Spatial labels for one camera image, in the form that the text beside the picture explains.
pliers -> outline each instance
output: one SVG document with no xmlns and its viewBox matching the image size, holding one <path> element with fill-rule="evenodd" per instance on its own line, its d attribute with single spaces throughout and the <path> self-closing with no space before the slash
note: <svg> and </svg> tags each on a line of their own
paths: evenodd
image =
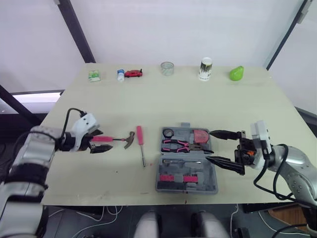
<svg viewBox="0 0 317 238">
<path fill-rule="evenodd" d="M 169 149 L 169 148 L 162 147 L 162 149 L 161 149 L 162 152 L 174 152 L 174 153 L 184 152 L 184 153 L 189 153 L 189 151 L 191 151 L 191 150 L 202 150 L 204 152 L 213 153 L 212 150 L 205 150 L 203 148 L 203 146 L 200 145 L 200 144 L 190 144 L 190 143 L 188 143 L 185 140 L 163 140 L 162 144 L 178 144 L 178 145 L 182 145 L 183 146 L 183 147 L 178 148 L 178 149 Z"/>
</svg>

hammer head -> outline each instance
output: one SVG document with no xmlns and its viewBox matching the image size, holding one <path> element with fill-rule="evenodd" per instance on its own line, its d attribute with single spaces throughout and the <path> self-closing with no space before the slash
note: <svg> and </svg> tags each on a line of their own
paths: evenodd
<svg viewBox="0 0 317 238">
<path fill-rule="evenodd" d="M 132 144 L 133 140 L 134 140 L 134 131 L 131 131 L 131 132 L 130 132 L 130 136 L 125 139 L 125 141 L 127 142 L 127 144 L 124 146 L 124 149 L 129 148 L 129 146 Z"/>
</svg>

paper cup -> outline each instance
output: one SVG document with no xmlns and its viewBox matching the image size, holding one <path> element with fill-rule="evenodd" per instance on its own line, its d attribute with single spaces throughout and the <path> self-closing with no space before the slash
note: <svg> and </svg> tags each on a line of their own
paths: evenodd
<svg viewBox="0 0 317 238">
<path fill-rule="evenodd" d="M 212 60 L 209 57 L 203 58 L 202 63 L 200 64 L 198 78 L 201 81 L 208 81 L 211 75 L 211 68 L 212 68 Z"/>
</svg>

white bottle with blue cap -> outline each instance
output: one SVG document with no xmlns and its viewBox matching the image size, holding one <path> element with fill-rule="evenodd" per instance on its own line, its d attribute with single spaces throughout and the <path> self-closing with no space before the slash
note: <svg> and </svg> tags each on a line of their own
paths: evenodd
<svg viewBox="0 0 317 238">
<path fill-rule="evenodd" d="M 117 71 L 118 75 L 117 75 L 117 80 L 119 82 L 123 82 L 124 81 L 124 70 L 123 69 L 119 69 Z"/>
</svg>

hammer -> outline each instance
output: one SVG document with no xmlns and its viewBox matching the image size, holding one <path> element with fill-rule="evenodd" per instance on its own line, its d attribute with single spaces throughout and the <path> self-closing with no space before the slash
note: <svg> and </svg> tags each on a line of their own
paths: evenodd
<svg viewBox="0 0 317 238">
<path fill-rule="evenodd" d="M 129 148 L 129 146 L 132 144 L 132 142 L 134 140 L 134 131 L 130 132 L 130 135 L 128 138 L 118 139 L 118 138 L 113 138 L 111 136 L 94 136 L 91 141 L 92 142 L 111 142 L 114 140 L 126 141 L 127 143 L 124 146 L 124 149 L 127 149 L 127 148 Z"/>
</svg>

